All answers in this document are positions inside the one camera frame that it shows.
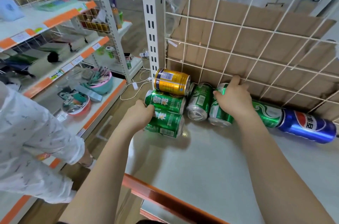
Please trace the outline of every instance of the hand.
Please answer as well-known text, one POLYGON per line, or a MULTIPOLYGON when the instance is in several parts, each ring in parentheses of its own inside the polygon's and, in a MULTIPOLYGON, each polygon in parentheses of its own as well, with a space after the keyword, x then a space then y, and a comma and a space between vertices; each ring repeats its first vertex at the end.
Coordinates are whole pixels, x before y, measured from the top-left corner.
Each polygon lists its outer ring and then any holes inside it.
POLYGON ((138 100, 127 110, 124 118, 121 120, 121 124, 136 133, 147 126, 152 119, 153 114, 153 105, 145 107, 142 100, 138 100))
POLYGON ((240 77, 235 75, 227 86, 225 94, 222 95, 218 91, 213 92, 221 109, 236 120, 254 111, 251 95, 247 91, 248 84, 239 85, 239 82, 240 77))

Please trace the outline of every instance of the forearm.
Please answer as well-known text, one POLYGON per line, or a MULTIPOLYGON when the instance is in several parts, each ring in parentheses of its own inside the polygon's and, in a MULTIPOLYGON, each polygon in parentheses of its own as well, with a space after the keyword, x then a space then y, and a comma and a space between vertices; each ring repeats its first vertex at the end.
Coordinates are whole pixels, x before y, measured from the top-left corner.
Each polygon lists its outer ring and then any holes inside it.
POLYGON ((267 224, 334 223, 253 111, 237 119, 258 206, 267 224))
POLYGON ((114 223, 133 135, 123 125, 117 126, 95 168, 62 214, 60 221, 69 224, 114 223))

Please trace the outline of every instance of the yellow can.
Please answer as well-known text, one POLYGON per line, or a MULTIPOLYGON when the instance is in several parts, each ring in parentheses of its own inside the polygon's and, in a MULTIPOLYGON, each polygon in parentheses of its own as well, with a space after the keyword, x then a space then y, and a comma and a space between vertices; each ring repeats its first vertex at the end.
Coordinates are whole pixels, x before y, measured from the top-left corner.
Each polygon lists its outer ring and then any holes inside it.
POLYGON ((158 69, 154 78, 154 87, 162 92, 188 95, 190 82, 190 75, 168 69, 158 69))

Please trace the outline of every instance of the bottle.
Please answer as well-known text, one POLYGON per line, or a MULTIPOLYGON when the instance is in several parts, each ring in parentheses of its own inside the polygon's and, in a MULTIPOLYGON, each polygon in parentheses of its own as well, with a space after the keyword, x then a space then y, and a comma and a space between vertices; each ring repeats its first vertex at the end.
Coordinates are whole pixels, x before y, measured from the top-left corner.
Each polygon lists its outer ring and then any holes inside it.
POLYGON ((114 17, 114 20, 115 20, 115 24, 117 25, 117 29, 121 29, 122 25, 121 25, 121 21, 120 21, 119 11, 115 7, 115 4, 112 4, 112 13, 113 13, 113 17, 114 17))

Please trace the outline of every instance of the blue pepsi can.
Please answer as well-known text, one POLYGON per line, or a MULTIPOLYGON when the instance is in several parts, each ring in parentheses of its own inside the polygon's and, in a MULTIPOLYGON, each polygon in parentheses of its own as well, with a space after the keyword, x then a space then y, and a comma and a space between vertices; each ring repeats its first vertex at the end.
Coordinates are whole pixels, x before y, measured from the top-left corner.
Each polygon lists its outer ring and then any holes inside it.
POLYGON ((282 110, 282 120, 277 126, 279 130, 320 144, 329 143, 336 137, 337 128, 332 121, 319 119, 298 111, 282 110))

